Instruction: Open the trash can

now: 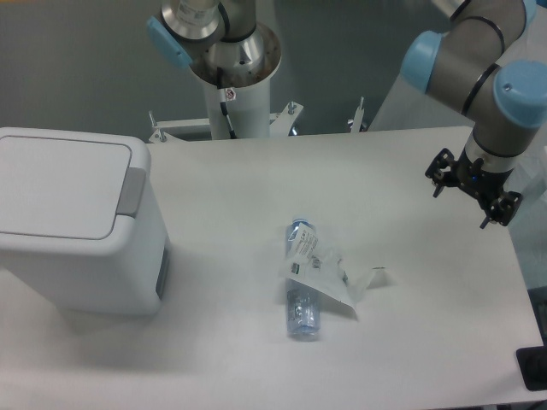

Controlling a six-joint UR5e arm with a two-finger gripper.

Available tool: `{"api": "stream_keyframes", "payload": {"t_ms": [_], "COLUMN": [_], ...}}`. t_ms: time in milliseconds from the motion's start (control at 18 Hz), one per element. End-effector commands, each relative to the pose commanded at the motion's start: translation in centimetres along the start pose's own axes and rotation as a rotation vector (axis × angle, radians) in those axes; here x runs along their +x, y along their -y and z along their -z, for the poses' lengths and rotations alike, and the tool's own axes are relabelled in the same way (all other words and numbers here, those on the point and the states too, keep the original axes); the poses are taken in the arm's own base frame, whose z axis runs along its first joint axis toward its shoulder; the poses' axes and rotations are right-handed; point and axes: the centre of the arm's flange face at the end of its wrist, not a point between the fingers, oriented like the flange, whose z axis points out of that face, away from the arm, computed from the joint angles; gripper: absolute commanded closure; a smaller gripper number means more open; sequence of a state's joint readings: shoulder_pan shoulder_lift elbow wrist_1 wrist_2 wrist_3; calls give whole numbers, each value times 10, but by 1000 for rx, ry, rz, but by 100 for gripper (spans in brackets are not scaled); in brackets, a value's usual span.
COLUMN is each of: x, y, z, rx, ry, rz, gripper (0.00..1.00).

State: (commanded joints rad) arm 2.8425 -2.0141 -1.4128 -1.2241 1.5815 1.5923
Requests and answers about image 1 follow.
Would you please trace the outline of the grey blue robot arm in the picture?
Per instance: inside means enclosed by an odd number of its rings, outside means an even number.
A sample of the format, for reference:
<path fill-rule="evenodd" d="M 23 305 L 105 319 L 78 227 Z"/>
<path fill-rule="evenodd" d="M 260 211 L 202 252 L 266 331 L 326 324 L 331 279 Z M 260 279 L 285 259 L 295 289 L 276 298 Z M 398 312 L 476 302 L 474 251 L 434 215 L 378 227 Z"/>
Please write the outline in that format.
<path fill-rule="evenodd" d="M 426 176 L 436 191 L 456 187 L 476 200 L 486 223 L 507 226 L 523 201 L 505 190 L 509 175 L 546 121 L 546 66 L 499 59 L 530 27 L 533 1 L 440 1 L 445 33 L 421 33 L 402 78 L 473 122 L 459 156 L 443 149 Z M 173 66 L 202 83 L 214 139 L 267 138 L 287 118 L 270 114 L 270 79 L 281 60 L 277 36 L 256 18 L 253 1 L 165 1 L 146 23 Z"/>

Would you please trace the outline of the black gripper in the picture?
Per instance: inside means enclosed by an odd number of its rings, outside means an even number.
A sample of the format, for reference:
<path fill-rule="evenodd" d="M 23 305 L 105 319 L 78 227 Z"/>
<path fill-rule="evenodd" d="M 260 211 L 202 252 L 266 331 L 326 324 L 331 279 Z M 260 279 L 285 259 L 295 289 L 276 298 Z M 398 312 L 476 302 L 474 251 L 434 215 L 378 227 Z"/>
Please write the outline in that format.
<path fill-rule="evenodd" d="M 513 170 L 492 173 L 486 171 L 483 166 L 479 160 L 472 163 L 466 155 L 461 155 L 456 160 L 451 151 L 443 148 L 433 158 L 425 171 L 425 176 L 434 185 L 434 198 L 437 198 L 445 187 L 457 187 L 475 199 L 485 212 L 485 218 L 479 226 L 481 229 L 485 229 L 490 223 L 507 226 L 522 202 L 521 193 L 504 190 L 504 185 Z"/>

